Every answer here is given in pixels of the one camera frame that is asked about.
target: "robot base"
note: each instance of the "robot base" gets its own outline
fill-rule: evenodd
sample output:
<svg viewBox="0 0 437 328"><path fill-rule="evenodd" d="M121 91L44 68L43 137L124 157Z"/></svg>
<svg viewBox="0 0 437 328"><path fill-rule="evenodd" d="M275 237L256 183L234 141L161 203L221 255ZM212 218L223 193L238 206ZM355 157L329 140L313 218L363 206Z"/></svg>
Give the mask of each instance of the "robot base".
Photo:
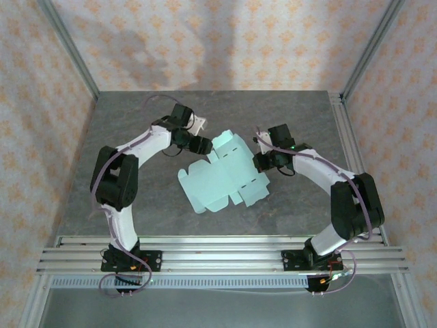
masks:
<svg viewBox="0 0 437 328"><path fill-rule="evenodd" d="M281 251L284 271L342 271L343 262L340 254L311 256L305 250L290 249Z"/></svg>
<svg viewBox="0 0 437 328"><path fill-rule="evenodd" d="M130 250L131 254L144 260L151 268L152 272L160 272L163 259L162 251L145 251L139 249L139 241ZM140 262L134 260L123 251L116 249L111 244L102 255L102 272L142 272L147 269Z"/></svg>

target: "black motor joint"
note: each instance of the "black motor joint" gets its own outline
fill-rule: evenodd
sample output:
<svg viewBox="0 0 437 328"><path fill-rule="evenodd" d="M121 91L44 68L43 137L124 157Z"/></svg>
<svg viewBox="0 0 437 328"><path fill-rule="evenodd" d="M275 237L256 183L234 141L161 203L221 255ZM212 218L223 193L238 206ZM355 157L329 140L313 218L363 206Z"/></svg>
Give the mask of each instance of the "black motor joint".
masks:
<svg viewBox="0 0 437 328"><path fill-rule="evenodd" d="M211 152L212 141L205 137L193 135L187 129L194 111L184 105L176 104L171 115L163 117L153 123L171 131L171 144L179 149L188 150L195 154L207 155Z"/></svg>
<svg viewBox="0 0 437 328"><path fill-rule="evenodd" d="M272 142L272 146L274 147L284 150L293 150L295 152L299 152L304 149L311 149L311 147L305 143L296 145L296 142L291 136L290 130L286 124L269 128L268 134L270 135L270 140ZM294 171L293 156L293 154L286 154L278 150L270 150L265 154L258 152L253 157L253 164L255 165L259 173L275 167L279 169L282 167L286 167Z"/></svg>

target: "gray table surface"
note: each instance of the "gray table surface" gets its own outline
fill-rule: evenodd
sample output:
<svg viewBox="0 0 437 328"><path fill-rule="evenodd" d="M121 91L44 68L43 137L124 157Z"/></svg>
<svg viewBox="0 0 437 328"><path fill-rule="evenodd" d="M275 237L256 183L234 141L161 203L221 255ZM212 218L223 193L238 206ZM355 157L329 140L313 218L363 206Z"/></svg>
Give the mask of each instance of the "gray table surface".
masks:
<svg viewBox="0 0 437 328"><path fill-rule="evenodd" d="M333 289L344 283L337 280ZM92 289L52 289L40 327L405 327L390 275L357 275L346 289L323 297L299 289L265 292L147 289L110 299Z"/></svg>
<svg viewBox="0 0 437 328"><path fill-rule="evenodd" d="M266 130L287 123L297 143L313 146L319 154L346 168L339 133L327 92L241 91L165 92L208 119L202 134L213 138L231 130L253 153L254 126ZM124 144L144 132L151 122L171 113L173 102L155 99L141 108L153 92L102 92L59 228L60 235L109 235L104 215L88 219L89 182L99 149ZM217 213L196 214L177 179L178 170L201 156L183 152L169 158L157 154L139 172L139 191L133 204L139 235L317 234L330 222L327 194L304 176L285 177L267 172L270 195L250 207L244 203Z"/></svg>

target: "wall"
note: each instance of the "wall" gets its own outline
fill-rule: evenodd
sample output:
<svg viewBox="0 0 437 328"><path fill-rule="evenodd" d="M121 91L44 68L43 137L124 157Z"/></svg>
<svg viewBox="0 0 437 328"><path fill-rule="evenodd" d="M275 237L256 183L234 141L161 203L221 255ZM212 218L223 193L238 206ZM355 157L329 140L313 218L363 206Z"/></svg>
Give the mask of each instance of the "wall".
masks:
<svg viewBox="0 0 437 328"><path fill-rule="evenodd" d="M2 1L0 51L0 327L15 327L94 104L36 1Z"/></svg>
<svg viewBox="0 0 437 328"><path fill-rule="evenodd" d="M389 0L54 0L109 90L342 91Z"/></svg>
<svg viewBox="0 0 437 328"><path fill-rule="evenodd" d="M436 17L434 0L407 1L348 103L390 242L407 247L430 327L437 322Z"/></svg>

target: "white robotic arm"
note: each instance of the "white robotic arm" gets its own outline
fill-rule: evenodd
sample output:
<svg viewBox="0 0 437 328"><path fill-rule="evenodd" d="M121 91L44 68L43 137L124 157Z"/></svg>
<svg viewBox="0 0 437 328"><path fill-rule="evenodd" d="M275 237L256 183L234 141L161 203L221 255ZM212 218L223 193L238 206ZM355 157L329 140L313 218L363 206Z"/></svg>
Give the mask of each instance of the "white robotic arm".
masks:
<svg viewBox="0 0 437 328"><path fill-rule="evenodd" d="M369 174L357 175L346 171L323 159L307 144L296 145L286 124L269 128L268 132L260 132L257 142L261 152L253 157L253 162L259 172L273 167L279 170L286 167L306 176L330 195L331 224L305 243L302 256L308 269L320 267L320 263L326 264L326 259L336 249L368 232L362 205L367 210L373 228L384 223L378 192ZM350 182L356 186L364 204L360 204Z"/></svg>
<svg viewBox="0 0 437 328"><path fill-rule="evenodd" d="M111 228L110 253L105 255L105 259L113 261L112 267L115 270L112 271L133 267L129 265L132 260L126 257L122 248L131 253L138 248L139 239L132 218L132 203L137 194L139 168L172 144L181 150L209 154L212 142L198 136L199 131L205 127L205 118L196 116L188 107L176 104L170 116L155 121L137 138L117 148L106 146L100 150L91 180L91 190L104 164L114 154L119 154L119 158L113 160L103 174L96 189L97 202L105 209Z"/></svg>

